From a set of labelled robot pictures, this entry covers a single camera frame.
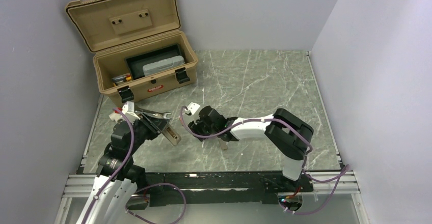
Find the white remote control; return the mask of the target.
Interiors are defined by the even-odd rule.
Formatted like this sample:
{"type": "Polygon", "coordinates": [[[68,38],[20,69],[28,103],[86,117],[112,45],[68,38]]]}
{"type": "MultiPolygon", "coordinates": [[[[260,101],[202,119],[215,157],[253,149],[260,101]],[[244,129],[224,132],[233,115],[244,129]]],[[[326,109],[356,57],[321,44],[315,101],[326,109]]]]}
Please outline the white remote control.
{"type": "Polygon", "coordinates": [[[176,132],[176,130],[168,124],[162,131],[162,135],[173,145],[177,146],[181,141],[181,136],[176,132]]]}

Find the beige battery compartment cover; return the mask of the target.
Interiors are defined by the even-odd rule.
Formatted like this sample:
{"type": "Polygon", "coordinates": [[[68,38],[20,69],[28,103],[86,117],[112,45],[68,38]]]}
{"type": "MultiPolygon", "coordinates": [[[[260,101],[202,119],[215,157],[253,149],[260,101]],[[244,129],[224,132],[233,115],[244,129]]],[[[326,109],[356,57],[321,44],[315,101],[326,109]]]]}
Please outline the beige battery compartment cover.
{"type": "Polygon", "coordinates": [[[222,150],[222,151],[225,151],[225,150],[228,149],[228,146],[227,146],[227,144],[226,144],[225,141],[223,141],[222,139],[218,139],[218,142],[219,142],[219,144],[220,144],[220,147],[221,147],[221,150],[222,150]]]}

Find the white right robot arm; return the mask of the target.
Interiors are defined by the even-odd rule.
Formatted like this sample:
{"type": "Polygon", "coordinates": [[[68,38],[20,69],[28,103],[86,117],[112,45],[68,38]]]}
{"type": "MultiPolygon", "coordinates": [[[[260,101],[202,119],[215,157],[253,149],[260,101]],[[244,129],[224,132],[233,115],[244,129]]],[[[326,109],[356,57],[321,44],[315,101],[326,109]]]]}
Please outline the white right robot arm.
{"type": "Polygon", "coordinates": [[[181,108],[180,122],[200,141],[214,137],[222,144],[249,138],[271,141],[285,156],[281,185],[287,191],[300,185],[307,155],[313,150],[313,128],[283,108],[264,117],[226,118],[211,106],[190,103],[181,108]]]}

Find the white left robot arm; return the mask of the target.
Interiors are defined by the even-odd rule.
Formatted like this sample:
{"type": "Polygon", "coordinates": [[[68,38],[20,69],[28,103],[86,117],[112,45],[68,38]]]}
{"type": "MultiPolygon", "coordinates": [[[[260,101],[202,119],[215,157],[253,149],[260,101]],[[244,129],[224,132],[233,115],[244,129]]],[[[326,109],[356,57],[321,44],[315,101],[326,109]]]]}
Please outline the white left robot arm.
{"type": "Polygon", "coordinates": [[[91,193],[77,223],[115,223],[133,193],[147,184],[145,169],[133,163],[133,153],[158,137],[169,125],[170,112],[115,110],[121,119],[98,162],[91,193]]]}

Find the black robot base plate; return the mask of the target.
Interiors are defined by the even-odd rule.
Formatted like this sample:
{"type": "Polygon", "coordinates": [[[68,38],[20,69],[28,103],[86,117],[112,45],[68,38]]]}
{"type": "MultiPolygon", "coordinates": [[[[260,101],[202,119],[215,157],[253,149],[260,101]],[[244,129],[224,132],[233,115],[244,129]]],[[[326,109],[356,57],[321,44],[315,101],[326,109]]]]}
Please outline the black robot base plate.
{"type": "Polygon", "coordinates": [[[131,210],[172,204],[249,203],[277,204],[277,197],[313,191],[311,180],[297,182],[281,171],[147,173],[126,206],[131,210]]]}

